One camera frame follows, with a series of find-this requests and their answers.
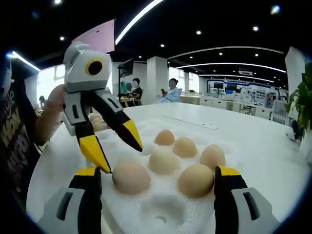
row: hand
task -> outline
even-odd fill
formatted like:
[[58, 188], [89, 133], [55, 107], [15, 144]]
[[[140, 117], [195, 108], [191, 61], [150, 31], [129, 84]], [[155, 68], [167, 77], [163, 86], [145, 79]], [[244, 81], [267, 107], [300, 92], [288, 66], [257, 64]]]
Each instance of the hand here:
[[50, 93], [49, 98], [45, 104], [45, 107], [56, 112], [63, 111], [64, 93], [65, 93], [64, 84], [60, 84], [59, 86], [55, 87], [54, 90], [52, 90], [52, 92]]

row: white foam tray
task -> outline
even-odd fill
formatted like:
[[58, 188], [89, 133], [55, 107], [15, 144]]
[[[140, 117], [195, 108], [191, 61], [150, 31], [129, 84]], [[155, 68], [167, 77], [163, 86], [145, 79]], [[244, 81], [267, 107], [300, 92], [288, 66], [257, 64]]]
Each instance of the white foam tray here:
[[[214, 234], [215, 216], [213, 191], [203, 198], [190, 199], [178, 191], [177, 179], [189, 166], [199, 163], [202, 151], [210, 144], [217, 144], [225, 153], [226, 166], [236, 168], [239, 148], [231, 142], [218, 139], [213, 134], [196, 132], [179, 125], [150, 119], [137, 122], [143, 152], [125, 144], [112, 130], [98, 132], [97, 136], [112, 169], [120, 160], [132, 158], [147, 170], [151, 177], [150, 189], [137, 196], [123, 195], [114, 189], [112, 175], [102, 173], [103, 216], [114, 234]], [[177, 156], [180, 168], [171, 176], [158, 176], [148, 168], [149, 156], [155, 147], [156, 135], [169, 129], [175, 138], [189, 137], [198, 149], [194, 158]]]

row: ceiling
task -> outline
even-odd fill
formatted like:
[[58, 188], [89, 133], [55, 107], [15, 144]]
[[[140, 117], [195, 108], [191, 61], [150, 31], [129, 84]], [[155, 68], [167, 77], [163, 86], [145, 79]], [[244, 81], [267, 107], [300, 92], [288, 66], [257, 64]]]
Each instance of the ceiling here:
[[[62, 63], [64, 51], [71, 40], [103, 22], [116, 19], [117, 38], [128, 22], [150, 1], [88, 0], [87, 4], [82, 4], [76, 0], [62, 0], [61, 4], [54, 5], [53, 0], [29, 0], [15, 5], [10, 3], [9, 9], [13, 14], [6, 18], [6, 43], [10, 50], [17, 51], [43, 69]], [[264, 65], [285, 71], [284, 58], [290, 46], [311, 52], [311, 40], [307, 34], [311, 9], [308, 2], [164, 0], [131, 28], [111, 56], [113, 61], [126, 61], [129, 58], [146, 61], [153, 56], [170, 58], [214, 47], [254, 46], [282, 53], [224, 48], [178, 56], [168, 61], [173, 67], [232, 62]], [[271, 15], [271, 7], [275, 4], [280, 6], [280, 13]], [[258, 26], [257, 32], [253, 31], [254, 26]], [[64, 36], [65, 40], [60, 41], [60, 36]], [[184, 69], [197, 71], [199, 75], [239, 75], [238, 70], [251, 71], [255, 78], [272, 80], [273, 86], [287, 88], [287, 74], [268, 68], [206, 65]]]

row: potted plant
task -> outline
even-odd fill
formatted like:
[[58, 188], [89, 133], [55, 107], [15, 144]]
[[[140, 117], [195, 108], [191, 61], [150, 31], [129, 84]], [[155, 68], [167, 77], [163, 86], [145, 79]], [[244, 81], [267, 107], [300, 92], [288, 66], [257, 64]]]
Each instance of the potted plant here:
[[289, 113], [296, 108], [299, 113], [298, 122], [304, 128], [304, 135], [299, 151], [309, 164], [312, 164], [312, 63], [306, 64], [306, 72], [302, 73], [302, 82], [291, 94], [286, 110]]

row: yellow ring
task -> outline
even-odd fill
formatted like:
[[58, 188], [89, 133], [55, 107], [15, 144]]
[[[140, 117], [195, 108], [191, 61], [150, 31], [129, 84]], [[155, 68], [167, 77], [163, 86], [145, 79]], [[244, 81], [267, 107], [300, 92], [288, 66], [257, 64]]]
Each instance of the yellow ring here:
[[93, 76], [93, 75], [91, 75], [91, 74], [89, 73], [89, 66], [90, 66], [91, 63], [93, 63], [93, 62], [100, 62], [100, 63], [102, 63], [102, 66], [103, 66], [103, 59], [101, 59], [101, 58], [95, 58], [95, 59], [91, 60], [91, 61], [87, 64], [87, 66], [86, 66], [86, 73], [87, 73], [88, 75], [90, 75], [90, 76]]

